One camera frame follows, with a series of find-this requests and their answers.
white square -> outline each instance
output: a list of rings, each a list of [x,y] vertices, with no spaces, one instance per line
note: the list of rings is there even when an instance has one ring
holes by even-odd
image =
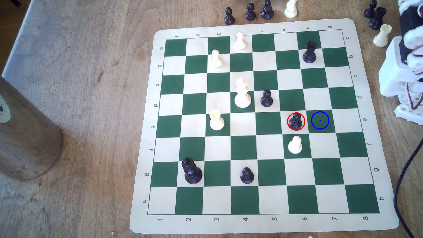
[[[321,30],[319,35],[322,48],[345,47],[342,30]]]
[[[240,77],[247,82],[248,91],[254,91],[254,72],[244,71],[244,72],[231,72],[231,85],[230,85],[231,92],[236,91],[236,81]]]
[[[160,96],[159,116],[182,115],[183,94],[162,94]]]
[[[206,115],[182,115],[181,137],[206,136]]]
[[[357,108],[332,109],[335,132],[362,132],[360,115]]]
[[[259,186],[258,205],[260,207],[260,214],[288,214],[288,191],[286,185]]]
[[[163,62],[163,75],[185,74],[185,56],[166,56]]]
[[[203,214],[230,214],[231,187],[204,187]]]
[[[207,74],[187,74],[184,77],[184,94],[207,92]]]
[[[219,109],[221,114],[231,113],[231,93],[207,93],[206,96],[206,113],[211,109]]]
[[[245,184],[241,181],[242,169],[248,167],[254,174],[252,183]],[[231,160],[231,186],[258,186],[257,160]]]
[[[256,135],[257,159],[280,160],[283,159],[282,135]]]
[[[276,70],[275,51],[253,52],[253,70]]]
[[[270,96],[273,103],[270,107],[264,107],[261,104],[263,91],[254,91],[254,111],[255,112],[276,112],[280,111],[279,90],[270,90]]]
[[[207,73],[227,73],[231,71],[231,54],[219,54],[223,63],[220,67],[213,67],[211,64],[212,55],[207,57]]]
[[[301,69],[280,69],[276,74],[279,90],[302,89]]]
[[[186,55],[207,55],[208,50],[209,50],[208,38],[187,39]]]
[[[255,135],[255,113],[231,113],[231,136]]]
[[[175,214],[175,205],[176,187],[150,189],[150,201],[148,204],[149,215]]]
[[[314,61],[313,63],[306,63],[304,60],[302,60],[302,55],[304,55],[304,53],[306,51],[307,50],[299,50],[298,51],[299,66],[301,67],[301,69],[324,68],[324,60],[323,60],[322,49],[318,48],[318,49],[314,50],[314,52],[316,53],[316,61]]]
[[[231,137],[230,136],[206,136],[205,161],[229,161],[231,160]]]
[[[315,185],[313,160],[285,159],[286,185]]]
[[[184,168],[181,166],[182,162],[178,164],[178,180],[176,181],[177,187],[203,187],[204,186],[204,161],[194,161],[195,165],[203,172],[203,178],[196,184],[190,184],[185,180]]]
[[[157,138],[154,148],[155,162],[177,162],[179,161],[180,137]]]
[[[351,72],[349,66],[328,67],[326,71],[327,86],[330,88],[352,87]]]
[[[297,112],[301,113],[303,116],[301,117],[302,124],[304,127],[301,130],[293,130],[289,128],[288,122],[289,119],[292,118],[292,113]],[[307,123],[307,113],[306,111],[281,111],[280,112],[280,122],[282,123],[282,134],[284,135],[292,135],[292,134],[307,134],[308,133],[308,123]]]
[[[273,34],[275,39],[275,50],[298,50],[297,33]]]
[[[306,110],[330,110],[329,88],[303,89]]]
[[[319,213],[349,213],[345,185],[316,185]]]
[[[372,184],[370,164],[367,157],[341,158],[344,184]]]
[[[236,54],[236,53],[251,53],[253,52],[253,40],[251,35],[244,35],[244,40],[247,43],[244,49],[239,50],[235,48],[235,42],[236,42],[236,36],[229,37],[229,43],[230,43],[230,53]]]
[[[308,136],[312,158],[339,158],[336,133],[310,133]]]

white pawn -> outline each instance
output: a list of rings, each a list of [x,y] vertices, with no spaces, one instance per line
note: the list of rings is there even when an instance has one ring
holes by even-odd
[[[213,50],[211,52],[211,66],[214,68],[218,68],[222,65],[223,60],[219,57],[219,51],[218,50]]]
[[[373,44],[378,47],[384,47],[388,44],[388,34],[391,32],[392,27],[387,24],[383,24],[380,27],[380,32],[373,38]]]
[[[297,16],[297,6],[295,6],[295,2],[297,0],[289,0],[286,3],[286,9],[285,12],[283,13],[287,18],[293,18]]]
[[[242,32],[238,32],[236,34],[235,48],[238,50],[242,50],[246,46],[247,46],[247,43],[244,40],[244,34]]]
[[[239,108],[246,108],[251,104],[251,96],[248,94],[247,82],[241,77],[236,81],[235,105]]]
[[[221,130],[225,125],[225,121],[220,116],[220,111],[218,109],[211,109],[210,110],[210,127],[213,130]]]
[[[293,154],[298,154],[302,150],[301,137],[294,136],[292,141],[288,143],[288,150]]]

captured chess piece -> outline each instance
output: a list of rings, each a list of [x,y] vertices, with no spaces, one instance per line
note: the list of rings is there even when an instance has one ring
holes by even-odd
[[[254,174],[250,168],[245,167],[241,172],[241,181],[245,184],[252,183],[254,180]]]
[[[254,12],[254,4],[253,3],[249,3],[247,4],[247,13],[245,14],[245,19],[252,21],[255,19],[256,14]]]
[[[265,20],[271,19],[275,15],[275,12],[272,8],[272,3],[270,0],[266,0],[266,4],[263,7],[263,11],[261,11],[261,17]]]
[[[377,1],[376,0],[371,0],[370,1],[369,8],[366,9],[366,10],[364,10],[364,13],[363,13],[363,15],[364,15],[365,18],[372,19],[374,17],[374,14],[375,14],[374,8],[376,7],[376,5],[377,5]]]
[[[247,46],[247,43],[244,40],[244,33],[238,32],[236,34],[236,42],[235,42],[235,48],[238,50],[242,50]]]
[[[288,150],[293,154],[298,154],[302,150],[301,137],[294,136],[292,141],[288,143]]]
[[[298,14],[297,11],[297,6],[295,6],[297,0],[289,0],[286,3],[286,9],[283,12],[283,14],[287,17],[287,18],[293,18],[296,17]]]
[[[372,20],[369,21],[369,27],[373,30],[379,30],[383,24],[383,16],[386,14],[386,9],[378,7]]]
[[[218,68],[223,64],[223,60],[219,57],[219,55],[218,50],[212,50],[210,64],[214,68]]]
[[[234,24],[235,23],[235,17],[232,16],[232,8],[227,7],[225,9],[225,13],[226,13],[225,20],[224,20],[225,24],[227,24],[227,25]]]
[[[266,89],[263,92],[263,97],[260,100],[260,103],[264,107],[270,107],[273,104],[273,98],[270,96],[270,90]]]
[[[194,161],[186,157],[182,160],[182,167],[185,172],[185,180],[190,184],[196,184],[203,178],[203,172],[198,168]]]
[[[251,96],[248,94],[247,82],[241,77],[236,81],[235,105],[239,108],[246,108],[251,104]]]
[[[221,130],[225,126],[225,121],[221,117],[218,109],[210,110],[210,128],[213,130]]]
[[[316,42],[308,42],[307,43],[307,51],[302,55],[302,60],[304,60],[305,63],[313,63],[316,61],[316,53],[314,52],[317,48]]]
[[[298,130],[302,127],[301,115],[298,113],[294,113],[292,118],[288,121],[289,127]]]
[[[387,24],[383,24],[380,27],[380,32],[373,38],[373,44],[378,47],[384,47],[388,44],[388,34],[392,31],[392,27]]]

chessboard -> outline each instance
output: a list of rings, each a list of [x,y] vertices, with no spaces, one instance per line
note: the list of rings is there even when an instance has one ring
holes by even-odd
[[[235,47],[242,32],[246,47]],[[316,43],[316,60],[302,56]],[[218,50],[220,67],[213,67]],[[236,82],[251,104],[235,105]],[[264,90],[273,103],[261,104]],[[218,109],[224,126],[210,127]],[[289,126],[292,114],[303,126]],[[301,138],[300,153],[289,142]],[[202,171],[185,179],[182,160]],[[254,174],[243,183],[244,167]],[[351,19],[160,30],[130,227],[145,234],[387,230],[393,191]]]

black pawn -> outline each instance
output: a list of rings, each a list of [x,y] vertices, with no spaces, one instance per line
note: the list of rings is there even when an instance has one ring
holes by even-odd
[[[198,168],[194,161],[186,157],[182,160],[182,167],[185,172],[185,180],[190,184],[196,184],[203,178],[203,172]]]
[[[298,130],[302,127],[301,115],[298,113],[294,113],[292,118],[288,122],[289,127],[294,130]]]
[[[373,30],[379,30],[383,24],[382,18],[386,14],[386,9],[378,7],[372,20],[369,21],[369,27]]]
[[[235,17],[232,16],[232,8],[227,7],[225,9],[226,17],[225,17],[225,24],[232,25],[235,23]]]
[[[248,11],[245,14],[245,19],[247,19],[249,21],[254,20],[255,17],[256,17],[255,12],[253,11],[254,10],[254,4],[253,3],[247,4],[247,9],[248,9]]]
[[[272,3],[270,0],[266,0],[266,4],[263,7],[263,11],[261,11],[261,17],[263,17],[265,20],[271,19],[275,15],[275,12],[272,8]]]
[[[270,90],[266,89],[263,92],[263,97],[260,100],[260,103],[264,107],[270,107],[273,104],[273,98],[270,96]]]
[[[369,8],[364,10],[364,17],[368,18],[368,19],[372,19],[374,17],[374,8],[377,5],[377,1],[376,0],[371,0],[369,3]]]
[[[254,180],[254,174],[251,172],[251,169],[248,167],[245,167],[242,169],[241,172],[241,181],[245,184],[252,183]]]
[[[316,53],[314,52],[316,47],[317,47],[316,42],[307,43],[307,51],[304,53],[304,55],[302,55],[302,60],[304,60],[304,62],[310,64],[316,61]]]

